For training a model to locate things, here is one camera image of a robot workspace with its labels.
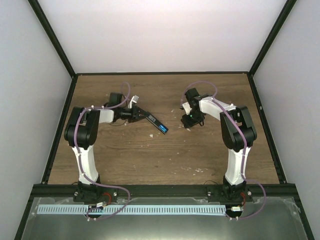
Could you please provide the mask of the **black remote control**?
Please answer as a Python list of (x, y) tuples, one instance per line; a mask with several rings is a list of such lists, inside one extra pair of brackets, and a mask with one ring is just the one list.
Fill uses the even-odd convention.
[(160, 125), (163, 125), (165, 126), (164, 124), (162, 124), (154, 115), (149, 115), (149, 116), (146, 116), (146, 119), (151, 123), (153, 124), (158, 130), (159, 130), (159, 126)]

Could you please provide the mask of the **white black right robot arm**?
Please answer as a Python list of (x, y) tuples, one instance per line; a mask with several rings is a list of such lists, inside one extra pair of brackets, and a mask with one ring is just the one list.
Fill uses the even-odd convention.
[(236, 200), (246, 188), (246, 164), (257, 139), (257, 131), (246, 106), (223, 103), (208, 94), (200, 95), (196, 88), (185, 91), (181, 104), (185, 114), (181, 122), (186, 129), (203, 125), (209, 115), (220, 121), (221, 135), (228, 149), (227, 170), (223, 177), (222, 195), (229, 202)]

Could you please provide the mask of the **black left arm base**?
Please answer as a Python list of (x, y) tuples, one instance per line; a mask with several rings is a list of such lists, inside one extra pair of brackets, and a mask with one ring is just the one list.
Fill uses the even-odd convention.
[(80, 185), (77, 187), (73, 201), (83, 203), (112, 203), (117, 200), (118, 190), (96, 185)]

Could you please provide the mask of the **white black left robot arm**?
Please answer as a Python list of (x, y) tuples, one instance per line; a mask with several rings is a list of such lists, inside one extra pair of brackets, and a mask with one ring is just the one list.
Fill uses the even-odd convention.
[(100, 175), (96, 169), (94, 144), (97, 140), (100, 123), (113, 124), (117, 120), (134, 123), (149, 117), (148, 111), (136, 106), (138, 96), (129, 102), (122, 93), (112, 92), (109, 101), (101, 107), (74, 107), (64, 130), (64, 139), (75, 154), (79, 184), (89, 185), (84, 195), (89, 201), (97, 202), (102, 196)]

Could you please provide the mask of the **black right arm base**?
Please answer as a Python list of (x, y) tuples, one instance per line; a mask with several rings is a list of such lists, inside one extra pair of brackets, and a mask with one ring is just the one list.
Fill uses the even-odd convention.
[(252, 202), (253, 198), (247, 194), (248, 188), (241, 187), (235, 190), (226, 190), (221, 184), (212, 184), (205, 186), (205, 192), (210, 202), (220, 203), (240, 203), (244, 200), (242, 193), (245, 196), (246, 202)]

